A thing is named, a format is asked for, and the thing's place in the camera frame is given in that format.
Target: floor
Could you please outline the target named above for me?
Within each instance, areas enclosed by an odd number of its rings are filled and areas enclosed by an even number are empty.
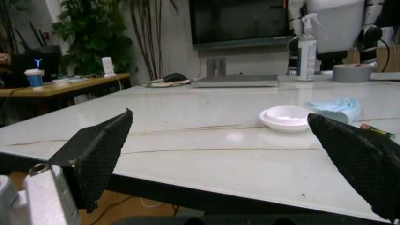
[[[17,186],[19,190],[22,190],[22,182],[25,178],[26,174],[22,172],[13,172],[11,174],[11,179],[14,184]],[[95,222],[99,216],[104,212],[104,210],[114,203],[118,203],[126,198],[128,195],[112,192],[112,191],[104,191],[103,195],[97,201],[98,208],[91,214],[86,213],[85,210],[80,210],[81,215],[81,224],[82,225],[90,225]],[[159,202],[152,201],[148,199],[143,199],[146,205],[155,205]],[[96,225],[109,225],[113,222],[119,221],[121,219],[127,217],[170,217],[173,216],[174,209],[170,204],[161,204],[160,206],[148,208],[142,205],[141,199],[138,197],[131,197],[127,201],[116,205],[108,209],[108,211],[98,220]]]

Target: white cord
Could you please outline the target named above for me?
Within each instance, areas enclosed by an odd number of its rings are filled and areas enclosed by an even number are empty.
[[[118,83],[119,83],[119,91],[122,91],[122,84],[121,84],[121,81],[120,81],[119,78],[118,78],[118,75],[115,74],[115,77],[117,78]]]
[[[140,198],[140,202],[144,207],[147,207],[147,208],[155,208],[155,207],[158,207],[158,206],[163,204],[163,202],[159,202],[159,203],[157,203],[155,205],[147,205],[147,204],[144,203],[143,198]]]

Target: laptop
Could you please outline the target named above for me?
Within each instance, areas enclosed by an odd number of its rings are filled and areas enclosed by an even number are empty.
[[[204,77],[192,83],[196,88],[276,87],[278,75],[230,75]]]
[[[30,52],[11,56],[12,74],[2,76],[6,88],[28,87],[29,82],[25,75],[27,69],[44,70],[43,82],[57,79],[60,54],[58,52]]]

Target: blue face mask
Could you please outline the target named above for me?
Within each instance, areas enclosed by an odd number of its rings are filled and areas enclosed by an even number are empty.
[[[354,122],[361,113],[360,102],[353,97],[330,102],[308,102],[306,106],[315,113],[344,123]]]

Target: battery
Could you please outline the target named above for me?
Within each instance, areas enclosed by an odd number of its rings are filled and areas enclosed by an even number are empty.
[[[378,128],[376,128],[376,127],[373,127],[373,126],[370,126],[370,125],[367,125],[367,124],[362,124],[362,125],[360,126],[360,128],[361,128],[361,129],[364,129],[364,130],[371,130],[371,131],[374,131],[374,132],[376,132],[376,133],[378,133],[378,134],[380,134],[380,135],[385,135],[385,136],[387,136],[388,138],[390,138],[391,140],[396,139],[396,135],[395,135],[395,134],[386,132],[386,131],[384,131],[384,130],[378,129]]]

